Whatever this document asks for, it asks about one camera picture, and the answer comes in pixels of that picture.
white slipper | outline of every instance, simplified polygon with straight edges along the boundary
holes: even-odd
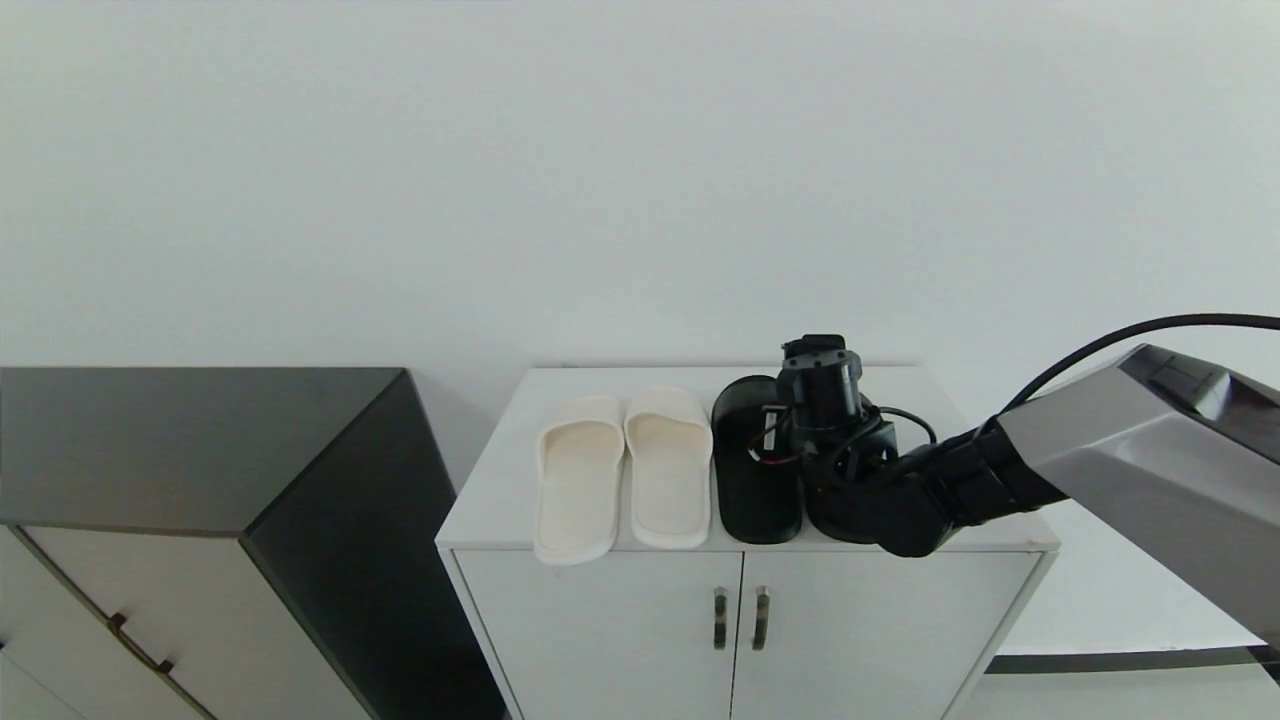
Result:
[[[712,523],[712,428],[701,401],[677,387],[631,398],[623,424],[631,448],[631,529],[653,547],[707,541]]]
[[[538,438],[534,555],[548,565],[595,560],[618,537],[622,402],[581,397],[561,409]]]

metal handle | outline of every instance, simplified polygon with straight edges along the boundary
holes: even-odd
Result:
[[[764,650],[764,641],[769,635],[769,588],[760,585],[755,588],[755,635],[751,638],[751,650]]]
[[[712,638],[712,647],[724,650],[724,614],[728,601],[724,600],[724,588],[716,588],[716,633]]]
[[[151,656],[142,650],[137,642],[129,635],[124,634],[124,623],[128,620],[123,614],[116,612],[106,621],[106,629],[111,630],[111,635],[124,646],[124,650],[129,651],[133,657],[138,659],[138,662],[147,666],[148,670],[160,675],[168,675],[173,670],[173,662],[165,660],[163,662],[156,662],[151,660]]]

cabinet top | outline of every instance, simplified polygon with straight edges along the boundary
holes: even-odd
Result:
[[[462,487],[453,510],[436,536],[448,548],[532,550],[534,501],[536,495],[535,447],[538,436],[556,411],[585,395],[613,395],[627,402],[632,393],[652,384],[668,384],[698,395],[710,413],[726,386],[742,375],[777,374],[777,368],[564,368],[534,369],[516,388],[498,421],[489,445]],[[969,429],[960,411],[933,382],[914,366],[868,366],[859,387],[872,401],[910,410],[929,420],[941,437]],[[911,423],[896,423],[904,448],[923,445],[927,437]],[[654,551],[631,532],[631,468],[625,462],[618,509],[618,539],[613,551]],[[782,544],[759,546],[733,539],[719,521],[719,501],[712,474],[712,528],[700,551],[788,552],[844,551],[883,552],[876,546],[838,542],[823,536],[808,519],[800,534]],[[940,552],[997,551],[1028,552],[1057,548],[1057,538],[1038,515],[1014,515],[978,528],[966,528]]]
[[[0,369],[0,523],[238,534],[402,372]]]

cabinet door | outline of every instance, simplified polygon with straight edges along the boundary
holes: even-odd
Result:
[[[728,717],[741,553],[611,552],[568,568],[530,551],[456,556],[517,720]]]
[[[22,667],[0,656],[0,720],[84,720]]]
[[[733,720],[942,717],[1038,557],[748,552]]]

black floor strip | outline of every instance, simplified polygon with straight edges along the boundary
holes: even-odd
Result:
[[[1280,653],[1268,646],[1087,655],[997,655],[987,666],[987,674],[1124,673],[1252,664],[1262,665],[1280,683]]]
[[[1271,675],[1271,679],[1280,685],[1280,651],[1268,644],[1256,644],[1249,648],[1249,653],[1267,671],[1267,675]]]

